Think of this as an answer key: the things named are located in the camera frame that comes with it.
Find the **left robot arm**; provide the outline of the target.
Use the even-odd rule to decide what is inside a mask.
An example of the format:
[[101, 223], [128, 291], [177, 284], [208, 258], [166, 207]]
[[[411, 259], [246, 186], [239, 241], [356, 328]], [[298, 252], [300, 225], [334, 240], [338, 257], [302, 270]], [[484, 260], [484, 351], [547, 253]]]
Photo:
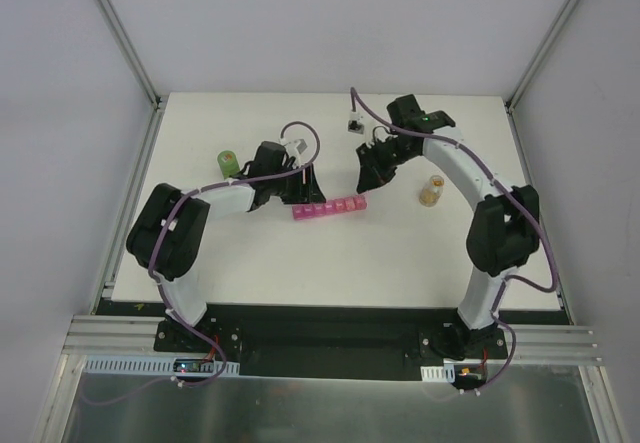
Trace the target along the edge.
[[155, 282], [166, 313], [178, 326], [176, 338], [188, 351], [204, 350], [210, 326], [197, 282], [196, 259], [206, 227], [229, 215], [248, 213], [273, 197], [285, 205], [326, 201], [313, 162], [301, 162], [302, 139], [264, 141], [252, 160], [222, 183], [182, 191], [160, 183], [152, 190], [127, 239], [126, 250]]

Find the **clear pill bottle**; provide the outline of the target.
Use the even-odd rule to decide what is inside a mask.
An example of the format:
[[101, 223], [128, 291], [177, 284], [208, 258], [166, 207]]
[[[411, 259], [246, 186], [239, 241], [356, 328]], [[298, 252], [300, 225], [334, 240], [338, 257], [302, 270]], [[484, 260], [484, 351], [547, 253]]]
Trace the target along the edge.
[[430, 183], [430, 178], [419, 194], [419, 202], [425, 207], [434, 207], [438, 203], [445, 185], [444, 183], [442, 187], [435, 187]]

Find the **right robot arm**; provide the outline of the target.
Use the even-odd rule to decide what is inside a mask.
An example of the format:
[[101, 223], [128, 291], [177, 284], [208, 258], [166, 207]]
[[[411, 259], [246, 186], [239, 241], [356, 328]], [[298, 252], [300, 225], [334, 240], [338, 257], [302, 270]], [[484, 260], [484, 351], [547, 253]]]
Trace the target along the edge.
[[539, 196], [530, 185], [506, 187], [500, 183], [464, 144], [446, 112], [425, 112], [414, 95], [396, 98], [388, 104], [387, 112], [387, 137], [372, 137], [356, 149], [357, 192], [386, 185], [400, 165], [423, 157], [445, 174], [473, 212], [465, 241], [472, 262], [466, 293], [453, 321], [429, 339], [436, 355], [461, 361], [495, 338], [507, 279], [539, 248]]

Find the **pink weekly pill organizer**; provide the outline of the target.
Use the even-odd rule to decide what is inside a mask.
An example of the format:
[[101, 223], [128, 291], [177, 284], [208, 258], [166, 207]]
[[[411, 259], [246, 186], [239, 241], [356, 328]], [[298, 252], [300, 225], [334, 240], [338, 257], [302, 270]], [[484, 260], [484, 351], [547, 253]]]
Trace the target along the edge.
[[335, 216], [366, 210], [368, 206], [364, 195], [355, 195], [328, 200], [324, 203], [297, 204], [292, 207], [294, 221]]

